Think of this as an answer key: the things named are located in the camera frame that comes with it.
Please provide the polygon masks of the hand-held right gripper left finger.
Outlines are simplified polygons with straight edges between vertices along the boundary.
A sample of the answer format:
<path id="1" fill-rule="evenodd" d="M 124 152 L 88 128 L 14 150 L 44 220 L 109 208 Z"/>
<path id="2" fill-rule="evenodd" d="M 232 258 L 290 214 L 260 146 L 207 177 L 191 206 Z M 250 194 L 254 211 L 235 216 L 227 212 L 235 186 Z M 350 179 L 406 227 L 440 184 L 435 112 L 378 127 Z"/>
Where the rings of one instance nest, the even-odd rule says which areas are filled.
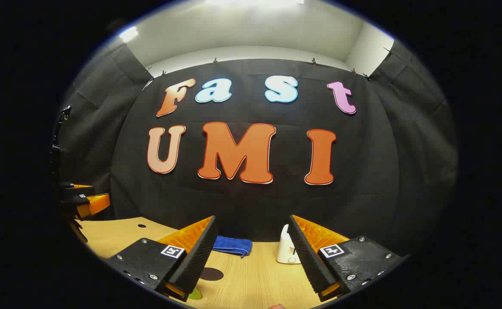
<path id="1" fill-rule="evenodd" d="M 160 240 L 142 237 L 105 262 L 150 290 L 187 301 L 218 236 L 214 215 Z"/>

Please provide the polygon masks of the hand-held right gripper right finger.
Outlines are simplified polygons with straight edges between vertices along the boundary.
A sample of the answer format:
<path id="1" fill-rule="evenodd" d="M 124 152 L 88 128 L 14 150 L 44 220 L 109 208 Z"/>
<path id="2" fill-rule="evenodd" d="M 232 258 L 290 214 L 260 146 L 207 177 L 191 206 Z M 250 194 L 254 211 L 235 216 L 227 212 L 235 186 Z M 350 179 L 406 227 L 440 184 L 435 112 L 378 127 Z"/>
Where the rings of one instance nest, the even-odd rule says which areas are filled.
<path id="1" fill-rule="evenodd" d="M 290 215 L 288 234 L 322 302 L 361 290 L 410 258 L 368 236 L 345 237 L 296 215 Z"/>

